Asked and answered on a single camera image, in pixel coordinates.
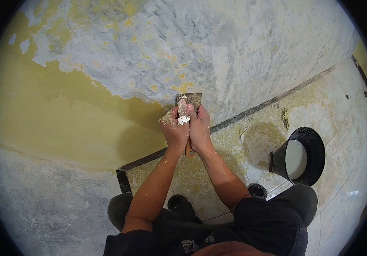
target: black bucket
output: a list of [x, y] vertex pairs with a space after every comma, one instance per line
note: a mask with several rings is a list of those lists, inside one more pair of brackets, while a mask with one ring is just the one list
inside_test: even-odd
[[[303, 173], [296, 179], [290, 179], [286, 170], [286, 148], [289, 141], [299, 141], [306, 150], [307, 163]], [[320, 135], [310, 127], [296, 129], [289, 139], [270, 156], [270, 171], [279, 174], [293, 184], [312, 186], [322, 175], [326, 152]]]

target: orange handle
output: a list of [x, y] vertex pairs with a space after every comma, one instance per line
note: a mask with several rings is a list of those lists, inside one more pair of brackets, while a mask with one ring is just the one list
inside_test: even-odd
[[187, 158], [193, 158], [195, 156], [195, 151], [191, 148], [191, 139], [189, 139], [188, 143], [186, 143], [185, 147], [185, 156]]

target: black tile trim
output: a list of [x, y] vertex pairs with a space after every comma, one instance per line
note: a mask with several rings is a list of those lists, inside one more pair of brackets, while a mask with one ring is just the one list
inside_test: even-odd
[[363, 79], [363, 81], [366, 85], [366, 88], [367, 88], [367, 77], [366, 77], [365, 73], [363, 72], [363, 69], [361, 68], [360, 64], [357, 62], [356, 58], [353, 55], [352, 55], [352, 61], [356, 65], [357, 70], [359, 71], [359, 73], [361, 75], [361, 78]]
[[[250, 108], [238, 115], [235, 115], [233, 116], [232, 118], [229, 118], [225, 121], [223, 121], [222, 123], [219, 123], [213, 127], [211, 127], [211, 134], [229, 126], [230, 124], [234, 123], [234, 122], [237, 122], [239, 120], [242, 120], [246, 117], [248, 117], [249, 115], [252, 115], [253, 113], [265, 108], [266, 106], [270, 105], [270, 104], [273, 104], [277, 101], [279, 101], [280, 99], [286, 97], [287, 95], [291, 94], [291, 93], [294, 93], [295, 91], [305, 87], [306, 85], [314, 82], [315, 80], [321, 78], [322, 76], [324, 76], [325, 74], [328, 74], [330, 71], [334, 70], [335, 69], [335, 66], [332, 66], [322, 72], [320, 72], [319, 74], [315, 75], [314, 77], [311, 77], [309, 78], [308, 80], [304, 81], [303, 83], [299, 84], [298, 86], [296, 86], [295, 88], [281, 94], [280, 96], [277, 96], [277, 97], [274, 97], [258, 106], [255, 106], [253, 108]], [[120, 168], [117, 169], [117, 177], [118, 177], [118, 182], [119, 182], [119, 186], [121, 187], [121, 192], [123, 194], [132, 194], [132, 191], [131, 191], [131, 187], [129, 185], [129, 181], [128, 181], [128, 176], [126, 175], [126, 171], [128, 170], [131, 170], [137, 166], [140, 166], [140, 165], [143, 165], [147, 162], [150, 162], [150, 161], [153, 161], [157, 158], [160, 158], [162, 157], [166, 152], [166, 148], [163, 148], [155, 153], [152, 153], [148, 156], [145, 156], [137, 161], [133, 161], [129, 164], [126, 164]]]
[[126, 175], [126, 172], [118, 169], [117, 178], [119, 182], [119, 187], [121, 188], [121, 193], [132, 195], [131, 186], [129, 185], [128, 176]]

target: person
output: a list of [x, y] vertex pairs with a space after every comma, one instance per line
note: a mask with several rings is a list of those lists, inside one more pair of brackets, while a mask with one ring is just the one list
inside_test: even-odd
[[[118, 255], [304, 255], [308, 232], [317, 208], [317, 196], [306, 185], [294, 185], [266, 201], [253, 197], [214, 149], [210, 118], [201, 105], [196, 114], [184, 100], [160, 119], [167, 150], [135, 196], [111, 199], [108, 217], [120, 231], [106, 239], [104, 256]], [[180, 125], [179, 116], [189, 115]], [[206, 225], [181, 195], [163, 208], [176, 164], [188, 139], [199, 155], [211, 183], [233, 222]]]

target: white liquid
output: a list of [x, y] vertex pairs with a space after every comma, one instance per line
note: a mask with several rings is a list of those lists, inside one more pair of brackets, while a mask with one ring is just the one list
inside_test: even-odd
[[299, 141], [289, 141], [285, 155], [286, 171], [290, 179], [297, 179], [302, 175], [307, 165], [307, 153]]

